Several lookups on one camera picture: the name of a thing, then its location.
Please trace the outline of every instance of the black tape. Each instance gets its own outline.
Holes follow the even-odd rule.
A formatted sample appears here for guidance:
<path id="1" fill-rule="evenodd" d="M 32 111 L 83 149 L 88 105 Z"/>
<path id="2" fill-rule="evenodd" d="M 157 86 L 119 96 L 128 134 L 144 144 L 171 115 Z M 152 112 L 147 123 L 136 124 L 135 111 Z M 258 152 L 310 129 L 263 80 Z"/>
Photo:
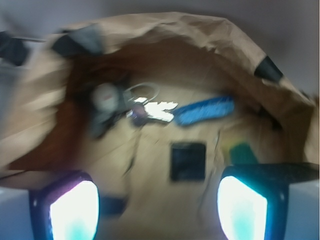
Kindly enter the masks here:
<path id="1" fill-rule="evenodd" d="M 266 56 L 254 71 L 256 77 L 278 83 L 283 73 L 277 68 L 270 57 Z"/>
<path id="2" fill-rule="evenodd" d="M 0 58 L 21 66 L 26 61 L 29 52 L 21 39 L 11 37 L 6 31 L 0 32 Z"/>
<path id="3" fill-rule="evenodd" d="M 64 30 L 66 35 L 60 37 L 51 47 L 63 57 L 89 54 L 100 56 L 104 54 L 101 34 L 97 24 L 92 24 L 76 30 Z"/>

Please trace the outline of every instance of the white light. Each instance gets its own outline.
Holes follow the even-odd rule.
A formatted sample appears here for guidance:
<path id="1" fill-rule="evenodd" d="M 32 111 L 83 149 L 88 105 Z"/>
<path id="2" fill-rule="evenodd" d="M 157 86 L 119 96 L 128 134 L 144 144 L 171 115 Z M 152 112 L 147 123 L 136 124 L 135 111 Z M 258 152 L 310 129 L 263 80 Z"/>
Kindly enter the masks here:
<path id="1" fill-rule="evenodd" d="M 233 176 L 220 182 L 217 206 L 220 223 L 229 240 L 263 240 L 267 199 Z"/>
<path id="2" fill-rule="evenodd" d="M 92 240 L 97 231 L 99 195 L 91 181 L 82 181 L 50 206 L 54 240 Z"/>

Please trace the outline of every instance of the paper bag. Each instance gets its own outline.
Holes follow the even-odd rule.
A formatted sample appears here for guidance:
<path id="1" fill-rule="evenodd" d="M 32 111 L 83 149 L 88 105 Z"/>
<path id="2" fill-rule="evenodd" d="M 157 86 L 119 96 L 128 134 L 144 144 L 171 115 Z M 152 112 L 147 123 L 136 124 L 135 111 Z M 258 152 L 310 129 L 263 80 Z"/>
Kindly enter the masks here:
<path id="1" fill-rule="evenodd" d="M 100 32 L 103 55 L 64 58 L 51 49 L 91 24 Z M 234 135 L 246 135 L 261 163 L 304 160 L 314 103 L 227 19 L 129 14 L 63 29 L 49 37 L 15 92 L 0 159 L 11 169 L 83 169 L 100 194 L 128 197 L 120 218 L 100 220 L 97 239 L 223 239 L 216 192 L 228 163 L 217 136 L 237 121 Z M 88 112 L 75 94 L 89 81 L 113 82 L 124 72 L 131 85 L 157 83 L 157 101 L 183 106 L 227 94 L 235 111 L 184 128 L 173 122 L 135 128 L 122 118 L 103 139 L 90 139 Z M 206 143 L 204 182 L 170 181 L 170 145 L 179 141 Z"/>

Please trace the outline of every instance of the cyan light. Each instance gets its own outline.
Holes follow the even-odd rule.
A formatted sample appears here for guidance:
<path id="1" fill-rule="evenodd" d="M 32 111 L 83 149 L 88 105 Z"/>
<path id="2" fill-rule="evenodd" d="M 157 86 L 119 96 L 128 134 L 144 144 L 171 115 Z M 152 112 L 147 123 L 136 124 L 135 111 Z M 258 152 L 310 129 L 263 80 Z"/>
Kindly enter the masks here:
<path id="1" fill-rule="evenodd" d="M 54 240 L 92 240 L 97 231 L 99 194 L 91 181 L 82 181 L 50 206 Z"/>
<path id="2" fill-rule="evenodd" d="M 229 240 L 265 238 L 268 201 L 233 176 L 224 177 L 217 193 L 217 207 Z"/>

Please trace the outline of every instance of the blue keychain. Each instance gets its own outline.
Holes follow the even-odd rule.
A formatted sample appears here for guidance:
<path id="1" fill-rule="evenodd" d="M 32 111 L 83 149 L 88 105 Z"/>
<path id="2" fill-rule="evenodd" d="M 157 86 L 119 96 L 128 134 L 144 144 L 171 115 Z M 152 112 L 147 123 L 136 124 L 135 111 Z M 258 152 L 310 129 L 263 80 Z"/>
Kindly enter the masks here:
<path id="1" fill-rule="evenodd" d="M 173 120 L 177 125 L 187 126 L 203 120 L 225 117 L 234 109 L 235 103 L 231 96 L 220 96 L 174 110 Z"/>

